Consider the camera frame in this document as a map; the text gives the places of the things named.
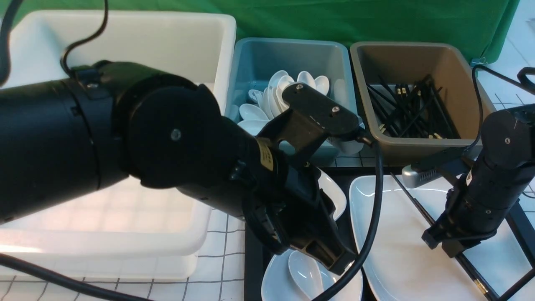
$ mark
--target green cloth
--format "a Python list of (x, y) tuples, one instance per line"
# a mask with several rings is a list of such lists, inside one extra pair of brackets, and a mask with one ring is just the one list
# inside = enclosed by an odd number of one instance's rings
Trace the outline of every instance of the green cloth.
[[(287, 37), (357, 41), (442, 42), (466, 59), (498, 59), (519, 0), (109, 0), (113, 10), (230, 14), (238, 39)], [(0, 3), (5, 11), (8, 0)], [(103, 0), (26, 0), (19, 13), (101, 9)]]

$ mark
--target white rectangular plate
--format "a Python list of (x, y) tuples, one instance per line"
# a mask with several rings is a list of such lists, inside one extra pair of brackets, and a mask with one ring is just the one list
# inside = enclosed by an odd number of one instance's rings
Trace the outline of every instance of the white rectangular plate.
[[(451, 185), (443, 178), (409, 192), (437, 219)], [(351, 222), (360, 249), (369, 228), (375, 176), (353, 181), (349, 191)], [(455, 259), (439, 246), (430, 250), (421, 239), (429, 225), (391, 176), (384, 177), (379, 229), (364, 271), (379, 301), (486, 300)], [(531, 266), (507, 222), (496, 236), (464, 252), (498, 295)], [(511, 300), (533, 300), (531, 281)]]

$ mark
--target robotic arm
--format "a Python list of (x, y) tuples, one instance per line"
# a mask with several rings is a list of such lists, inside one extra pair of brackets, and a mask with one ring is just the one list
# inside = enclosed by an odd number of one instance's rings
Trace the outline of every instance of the robotic arm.
[[(275, 254), (292, 247), (337, 274), (355, 259), (308, 163), (328, 137), (363, 134), (350, 111), (332, 115), (336, 103), (296, 84), (283, 94), (291, 109), (253, 137), (182, 77), (107, 61), (73, 74), (0, 91), (2, 223), (132, 175), (245, 220)], [(278, 149), (283, 140), (294, 155)]]
[(483, 150), (448, 192), (446, 210), (422, 238), (451, 257), (491, 238), (535, 176), (535, 105), (500, 110), (483, 122)]

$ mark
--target white plastic bin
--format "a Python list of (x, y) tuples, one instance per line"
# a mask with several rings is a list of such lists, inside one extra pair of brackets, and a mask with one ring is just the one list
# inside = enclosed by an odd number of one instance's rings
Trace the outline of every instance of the white plastic bin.
[[(5, 87), (65, 78), (63, 49), (93, 33), (102, 11), (39, 11), (11, 34)], [(102, 59), (141, 63), (209, 86), (226, 106), (236, 23), (221, 14), (111, 11), (103, 35), (69, 66)], [(176, 189), (130, 178), (0, 227), (0, 252), (69, 276), (184, 279), (193, 273), (211, 208)], [(17, 272), (0, 269), (0, 275)]]

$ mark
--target yellow label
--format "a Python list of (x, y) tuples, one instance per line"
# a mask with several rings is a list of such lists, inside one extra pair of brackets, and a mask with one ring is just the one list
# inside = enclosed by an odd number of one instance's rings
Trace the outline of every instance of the yellow label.
[(258, 140), (256, 142), (260, 149), (260, 163), (270, 171), (273, 171), (273, 155), (271, 154), (269, 147)]

